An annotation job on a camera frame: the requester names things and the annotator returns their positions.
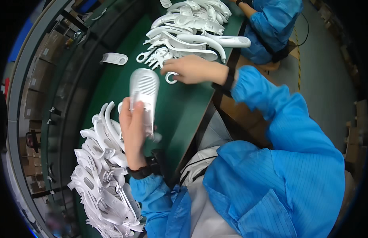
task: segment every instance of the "white plastic ring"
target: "white plastic ring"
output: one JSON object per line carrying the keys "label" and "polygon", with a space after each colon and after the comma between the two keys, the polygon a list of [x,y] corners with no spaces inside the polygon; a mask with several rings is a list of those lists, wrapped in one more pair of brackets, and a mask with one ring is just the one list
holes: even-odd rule
{"label": "white plastic ring", "polygon": [[177,80],[173,80],[173,81],[170,81],[168,78],[171,76],[171,75],[179,75],[175,72],[168,72],[166,75],[165,75],[165,81],[167,81],[167,83],[169,84],[174,84],[177,82]]}

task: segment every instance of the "blue sleeve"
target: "blue sleeve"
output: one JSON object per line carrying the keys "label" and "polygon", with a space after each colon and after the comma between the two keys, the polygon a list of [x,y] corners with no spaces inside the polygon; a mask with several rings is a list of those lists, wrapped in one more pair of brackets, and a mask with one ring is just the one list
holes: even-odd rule
{"label": "blue sleeve", "polygon": [[164,237],[172,201],[171,191],[162,176],[151,174],[143,179],[130,178],[130,186],[134,199],[142,203],[148,237]]}
{"label": "blue sleeve", "polygon": [[239,77],[231,91],[236,102],[244,102],[250,110],[261,111],[271,121],[267,138],[276,150],[341,156],[317,123],[308,115],[300,93],[290,95],[288,87],[277,87],[253,66],[239,69]]}
{"label": "blue sleeve", "polygon": [[302,8],[300,0],[269,0],[262,12],[251,15],[250,23],[263,38],[275,38],[293,21]]}

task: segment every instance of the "yellow hazard tape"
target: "yellow hazard tape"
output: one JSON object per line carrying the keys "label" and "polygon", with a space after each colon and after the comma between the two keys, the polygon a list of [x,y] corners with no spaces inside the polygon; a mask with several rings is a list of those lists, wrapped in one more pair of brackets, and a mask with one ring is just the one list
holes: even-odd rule
{"label": "yellow hazard tape", "polygon": [[[293,27],[293,30],[295,31],[295,36],[296,36],[296,45],[299,45],[298,33],[296,32],[296,27]],[[301,70],[300,70],[300,50],[299,50],[299,47],[298,47],[298,55],[299,55],[298,93],[300,93],[300,77],[301,77]]]}

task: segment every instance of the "white garment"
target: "white garment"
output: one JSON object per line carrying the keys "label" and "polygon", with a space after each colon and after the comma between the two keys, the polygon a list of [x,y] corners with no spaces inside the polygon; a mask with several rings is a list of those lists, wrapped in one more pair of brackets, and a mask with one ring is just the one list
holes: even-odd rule
{"label": "white garment", "polygon": [[203,185],[203,179],[204,176],[200,176],[187,187],[192,200],[191,238],[242,238],[215,211]]}
{"label": "white garment", "polygon": [[188,188],[188,193],[192,200],[192,206],[190,209],[191,238],[241,238],[241,236],[229,226],[220,214],[215,211],[203,185],[204,176],[200,176],[193,181],[193,178],[203,169],[208,167],[215,159],[218,148],[219,146],[214,146],[205,150],[200,150],[192,157],[188,164],[201,159],[205,160],[189,165],[185,170],[181,171],[180,181],[189,171],[183,185]]}

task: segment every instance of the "left hand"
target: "left hand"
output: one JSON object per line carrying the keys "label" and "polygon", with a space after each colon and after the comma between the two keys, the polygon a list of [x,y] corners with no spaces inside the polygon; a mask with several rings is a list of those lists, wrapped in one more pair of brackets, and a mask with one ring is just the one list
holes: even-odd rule
{"label": "left hand", "polygon": [[119,114],[120,129],[126,150],[128,166],[131,170],[138,170],[147,166],[143,155],[145,128],[143,125],[143,102],[134,104],[134,112],[130,111],[130,98],[123,99],[122,110]]}

